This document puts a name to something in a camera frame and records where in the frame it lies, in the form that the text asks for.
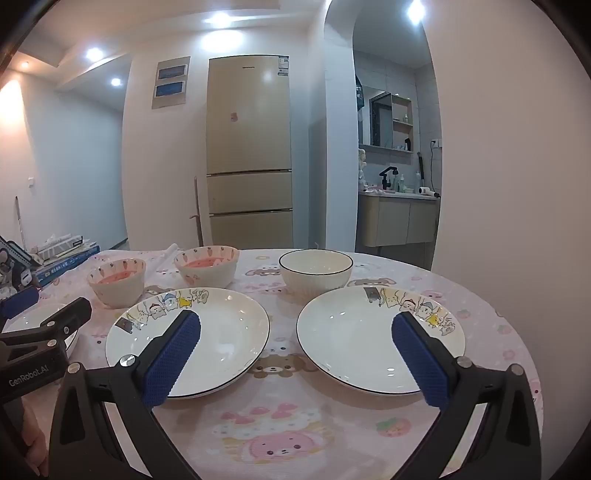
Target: bottle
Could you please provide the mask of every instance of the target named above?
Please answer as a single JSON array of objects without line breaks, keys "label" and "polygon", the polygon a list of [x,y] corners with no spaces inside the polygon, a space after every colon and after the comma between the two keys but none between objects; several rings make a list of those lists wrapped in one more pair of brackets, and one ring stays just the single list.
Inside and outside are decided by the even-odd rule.
[{"label": "bottle", "polygon": [[414,182],[414,193],[418,193],[419,188],[423,186],[423,179],[421,178],[421,173],[418,171],[416,176],[416,180]]},{"label": "bottle", "polygon": [[399,179],[398,169],[396,167],[394,167],[394,169],[392,170],[392,190],[394,192],[398,191],[398,179]]}]

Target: plate rim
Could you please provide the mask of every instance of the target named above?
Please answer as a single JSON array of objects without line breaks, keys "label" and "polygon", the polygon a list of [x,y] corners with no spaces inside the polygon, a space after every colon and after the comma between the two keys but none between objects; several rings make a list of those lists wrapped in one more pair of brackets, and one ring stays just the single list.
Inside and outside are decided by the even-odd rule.
[{"label": "plate rim", "polygon": [[[262,355],[262,351],[265,349],[267,342],[269,341],[269,337],[271,336],[271,321],[269,320],[269,314],[267,313],[267,311],[265,310],[265,307],[263,307],[263,305],[261,305],[260,303],[258,303],[255,299],[253,299],[252,297],[249,297],[248,295],[246,295],[245,293],[242,293],[240,291],[236,291],[236,290],[228,290],[227,288],[215,288],[215,287],[185,287],[185,288],[177,288],[175,290],[170,290],[167,291],[165,293],[170,293],[170,292],[176,292],[176,291],[180,291],[180,290],[198,290],[198,289],[205,289],[207,288],[208,290],[225,290],[228,292],[232,292],[232,294],[235,293],[239,293],[240,295],[243,295],[244,297],[246,297],[248,300],[252,300],[255,304],[257,304],[263,312],[265,312],[265,318],[267,319],[267,338],[265,339],[265,343],[263,344],[260,353],[256,356],[256,358],[249,363],[238,375],[235,375],[234,377],[232,377],[230,380],[225,381],[223,384],[218,385],[217,387],[213,387],[213,388],[209,388],[207,390],[203,390],[203,391],[198,391],[195,393],[191,393],[191,394],[186,394],[186,395],[168,395],[167,399],[170,400],[182,400],[184,398],[197,398],[197,397],[202,397],[207,395],[208,393],[215,393],[221,389],[223,389],[225,386],[229,385],[230,383],[235,382],[238,378],[240,378],[241,376],[243,376],[246,372],[248,372],[248,370],[250,369],[250,367],[252,367],[257,360],[259,360],[260,356]],[[107,337],[105,339],[105,360],[107,361],[107,365],[109,365],[109,359],[107,358],[107,340],[109,339],[109,333],[111,332],[111,329],[115,326],[115,324],[119,321],[119,319],[125,315],[128,311],[130,311],[131,309],[137,307],[137,305],[139,305],[142,302],[148,301],[150,299],[153,299],[154,297],[157,297],[158,295],[163,295],[164,293],[159,293],[157,295],[152,295],[151,297],[148,297],[145,300],[139,301],[138,303],[136,303],[135,305],[129,307],[128,309],[126,309],[120,316],[118,316],[116,318],[116,320],[113,322],[113,325],[111,325],[109,327],[109,332],[107,333]]]},{"label": "plate rim", "polygon": [[[66,308],[66,307],[69,305],[69,303],[60,303],[60,302],[57,302],[57,301],[50,301],[50,302],[45,302],[45,303],[43,303],[43,304],[39,305],[39,302],[37,302],[35,305],[31,305],[31,307],[29,307],[29,309],[31,309],[30,311],[32,312],[33,310],[36,310],[36,309],[37,309],[37,308],[39,308],[39,307],[46,307],[46,306],[49,306],[49,305],[61,305],[61,307],[60,307],[60,308],[59,308],[59,310],[57,311],[57,312],[59,312],[60,310],[63,310],[63,309],[65,309],[65,308]],[[22,314],[23,314],[24,312],[25,312],[25,310],[23,310],[21,313],[19,313],[19,314],[16,316],[16,318],[19,318],[19,317],[21,317],[21,316],[22,316]],[[71,335],[68,335],[68,336],[67,336],[67,337],[64,339],[64,343],[66,343],[66,340],[68,340],[68,338],[72,337],[72,341],[70,342],[70,345],[66,345],[66,352],[67,352],[67,351],[68,351],[68,350],[69,350],[69,349],[72,347],[72,344],[74,343],[74,340],[76,339],[76,336],[78,335],[78,332],[79,332],[79,331],[80,331],[80,329],[76,329],[76,330],[74,331],[74,333],[72,333]]]},{"label": "plate rim", "polygon": [[[346,382],[346,381],[344,381],[344,380],[341,380],[340,378],[338,378],[338,377],[334,376],[334,375],[333,375],[332,373],[330,373],[329,371],[326,371],[326,370],[325,370],[325,369],[324,369],[324,368],[323,368],[321,365],[319,365],[319,364],[318,364],[318,363],[317,363],[317,362],[316,362],[316,361],[315,361],[315,360],[314,360],[314,359],[313,359],[313,358],[312,358],[312,357],[311,357],[311,356],[308,354],[308,352],[306,352],[306,349],[304,348],[304,345],[302,345],[302,343],[301,343],[301,340],[300,340],[300,331],[299,331],[299,328],[298,328],[298,327],[299,327],[299,325],[300,325],[300,318],[301,318],[301,314],[302,314],[302,313],[304,313],[304,310],[306,309],[306,307],[307,307],[308,305],[310,305],[310,303],[312,303],[313,301],[315,301],[315,300],[317,300],[317,299],[321,298],[321,297],[322,297],[322,296],[324,296],[324,295],[327,295],[327,294],[329,294],[329,293],[332,293],[332,292],[335,292],[335,291],[341,290],[341,289],[343,289],[343,288],[357,288],[357,289],[360,289],[360,288],[364,288],[364,287],[367,287],[367,286],[358,285],[358,286],[351,286],[351,287],[342,287],[342,288],[338,288],[338,289],[336,289],[336,290],[330,290],[330,291],[328,291],[328,292],[325,292],[325,293],[323,293],[322,295],[319,295],[318,297],[316,297],[315,299],[312,299],[312,300],[310,300],[310,301],[309,301],[309,302],[308,302],[308,303],[307,303],[307,304],[304,306],[304,308],[302,309],[302,311],[301,311],[301,312],[300,312],[300,314],[298,315],[297,321],[296,321],[296,323],[295,323],[295,335],[296,335],[296,337],[297,337],[297,341],[298,341],[298,343],[300,344],[300,347],[301,347],[301,349],[304,351],[304,353],[306,354],[306,356],[307,356],[307,357],[308,357],[308,358],[311,360],[311,362],[312,362],[313,364],[315,364],[315,365],[316,365],[316,366],[317,366],[317,367],[320,369],[320,371],[321,371],[321,372],[324,372],[326,375],[328,375],[328,376],[330,376],[330,377],[334,378],[335,380],[337,380],[338,382],[342,383],[343,385],[346,385],[346,386],[347,386],[347,387],[349,387],[349,388],[354,388],[355,390],[361,390],[361,391],[364,391],[364,392],[367,392],[367,393],[376,394],[376,395],[384,395],[384,396],[387,396],[387,397],[395,397],[395,396],[399,396],[399,395],[412,395],[412,394],[415,394],[415,393],[419,393],[419,392],[421,391],[421,389],[420,389],[420,388],[419,388],[418,390],[413,390],[413,391],[411,391],[411,392],[396,393],[396,392],[383,392],[383,391],[378,391],[378,390],[370,390],[370,389],[368,389],[368,388],[358,387],[357,385],[353,385],[353,384],[351,384],[351,383],[348,383],[348,382]],[[406,292],[410,292],[410,290],[407,290],[406,288],[395,288],[394,290],[404,290],[404,291],[406,291]],[[441,305],[441,303],[439,303],[439,302],[438,302],[438,301],[436,301],[436,300],[433,300],[433,299],[431,299],[431,300],[432,300],[432,301],[435,301],[435,303],[437,303],[437,304],[438,304],[440,307],[443,307],[443,308],[444,308],[444,309],[446,309],[446,310],[447,310],[447,311],[448,311],[450,314],[452,314],[452,315],[453,315],[453,313],[451,313],[451,311],[450,311],[450,310],[449,310],[449,309],[448,309],[448,308],[447,308],[445,305]],[[458,323],[458,324],[460,324],[460,320],[458,320],[458,318],[457,318],[455,315],[453,315],[453,317],[456,319],[457,323]],[[464,352],[462,353],[462,355],[464,355],[464,354],[466,353],[466,334],[464,333],[464,329],[463,329],[463,328],[462,328],[462,334],[464,335]]]}]

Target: metal screw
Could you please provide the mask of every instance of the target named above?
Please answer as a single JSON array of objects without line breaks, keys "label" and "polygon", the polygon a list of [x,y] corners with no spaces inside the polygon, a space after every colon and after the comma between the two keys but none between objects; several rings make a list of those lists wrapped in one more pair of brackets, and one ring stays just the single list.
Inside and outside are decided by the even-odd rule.
[{"label": "metal screw", "polygon": [[68,373],[75,374],[80,369],[80,364],[78,362],[74,362],[73,364],[68,365]]},{"label": "metal screw", "polygon": [[523,370],[523,367],[521,365],[518,365],[518,364],[511,365],[511,371],[515,375],[523,375],[525,373],[525,371]]},{"label": "metal screw", "polygon": [[135,363],[135,355],[124,355],[119,360],[119,364],[122,367],[130,367]]},{"label": "metal screw", "polygon": [[458,365],[460,365],[460,367],[462,368],[470,368],[473,364],[472,364],[472,360],[470,360],[468,357],[466,356],[459,356],[456,359],[456,362]]}]

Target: human hand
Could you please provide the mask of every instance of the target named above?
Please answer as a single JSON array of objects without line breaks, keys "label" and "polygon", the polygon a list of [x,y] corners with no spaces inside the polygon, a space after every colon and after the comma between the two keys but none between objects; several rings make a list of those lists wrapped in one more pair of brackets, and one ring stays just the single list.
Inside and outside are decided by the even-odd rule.
[{"label": "human hand", "polygon": [[22,423],[22,439],[29,447],[25,460],[37,475],[49,476],[45,435],[39,428],[31,406],[25,401],[22,402],[22,406],[25,411]]}]

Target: pink bowl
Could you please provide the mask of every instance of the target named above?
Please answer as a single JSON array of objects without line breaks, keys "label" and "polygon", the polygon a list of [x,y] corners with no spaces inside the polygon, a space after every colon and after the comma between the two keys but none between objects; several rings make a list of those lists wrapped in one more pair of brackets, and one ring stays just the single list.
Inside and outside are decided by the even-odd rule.
[{"label": "pink bowl", "polygon": [[190,287],[226,288],[234,280],[238,257],[236,248],[214,245],[185,250],[174,265]]},{"label": "pink bowl", "polygon": [[114,309],[132,307],[144,292],[146,263],[139,258],[105,262],[86,277],[102,303]]}]

